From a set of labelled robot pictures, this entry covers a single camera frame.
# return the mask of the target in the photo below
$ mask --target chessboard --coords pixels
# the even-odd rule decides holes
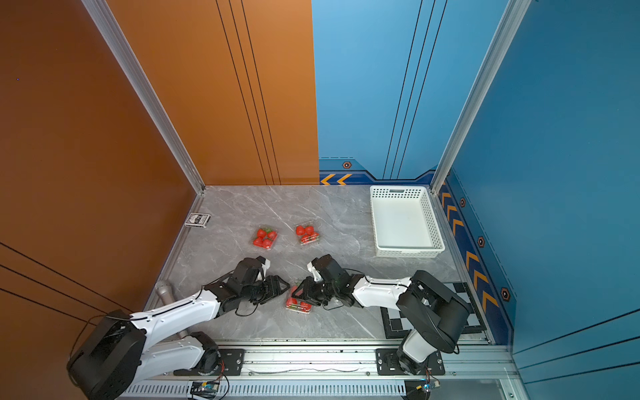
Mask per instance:
[[[471,304],[471,308],[473,309],[473,313],[469,314],[467,323],[462,329],[462,334],[484,332],[486,326],[482,318],[478,317],[479,312],[476,303],[471,301],[469,286],[465,282],[444,285],[454,291],[462,300]],[[385,307],[380,307],[380,310],[382,311],[382,323],[385,327],[385,336],[387,339],[402,339],[413,329],[413,325],[411,325],[411,322],[405,318],[401,311]]]

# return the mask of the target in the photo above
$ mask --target marble surface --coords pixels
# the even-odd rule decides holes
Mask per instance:
[[[442,282],[459,282],[450,249],[434,259],[376,257],[369,186],[210,186],[200,212],[212,215],[206,228],[192,228],[169,276],[177,299],[189,296],[220,275],[232,271],[244,257],[271,261],[270,274],[292,286],[309,276],[313,258],[331,254],[342,267],[378,278],[412,276],[417,269]],[[301,246],[295,226],[312,221],[320,240]],[[271,250],[252,245],[260,226],[277,230]],[[300,314],[284,307],[282,295],[258,307],[249,317],[228,313],[198,324],[212,339],[384,339],[378,307],[314,307]],[[238,312],[248,314],[243,303]]]

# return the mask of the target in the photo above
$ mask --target white robotic arm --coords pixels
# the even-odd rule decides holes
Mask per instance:
[[[402,279],[351,275],[329,254],[314,259],[307,269],[312,276],[293,290],[293,298],[325,306],[337,298],[347,307],[379,306],[404,314],[414,329],[396,355],[407,374],[424,373],[427,357],[436,350],[453,353],[472,312],[467,302],[426,271]]]
[[[89,400],[113,400],[132,383],[167,371],[211,372],[220,353],[203,332],[161,340],[235,310],[243,300],[257,306],[287,291],[289,284],[267,276],[268,268],[264,257],[246,258],[185,299],[131,315],[110,312],[67,363],[69,376]]]

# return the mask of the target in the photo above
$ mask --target white laundry basket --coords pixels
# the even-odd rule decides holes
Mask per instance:
[[[378,257],[436,257],[442,235],[423,186],[371,186]]]

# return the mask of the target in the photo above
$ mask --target yellow chevron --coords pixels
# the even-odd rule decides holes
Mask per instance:
[[[474,287],[478,288],[478,278],[484,280],[486,283],[489,283],[489,279],[486,278],[483,274],[478,271],[474,271]]]
[[[345,185],[346,183],[344,183],[344,180],[347,179],[348,177],[350,177],[352,174],[348,173],[347,175],[343,176],[342,178],[338,179],[338,183],[341,185]]]
[[[447,221],[451,221],[450,216],[451,216],[451,211],[452,211],[452,210],[453,210],[453,211],[457,211],[458,209],[456,208],[456,206],[455,206],[455,205],[448,205],[448,206],[447,206]]]
[[[469,270],[469,260],[470,259],[480,262],[480,260],[478,260],[478,258],[477,258],[477,256],[475,254],[467,252],[467,271]]]
[[[453,236],[456,235],[456,225],[460,225],[461,227],[464,227],[465,224],[462,223],[462,221],[457,220],[456,218],[453,219]]]
[[[450,198],[450,197],[451,197],[451,195],[450,195],[450,194],[448,194],[448,193],[442,193],[442,208],[444,208],[444,198],[445,198],[445,197],[449,197],[449,198]]]
[[[323,184],[329,186],[331,185],[329,182],[327,182],[329,179],[333,178],[335,176],[334,173],[330,173],[329,175],[326,176],[326,178],[324,178],[323,180],[321,180],[320,182],[322,182]]]
[[[486,301],[489,300],[490,302],[492,302],[493,304],[495,304],[496,307],[500,307],[498,305],[498,301],[496,299],[494,299],[491,295],[489,295],[487,292],[482,292],[482,310],[484,310],[486,312]]]

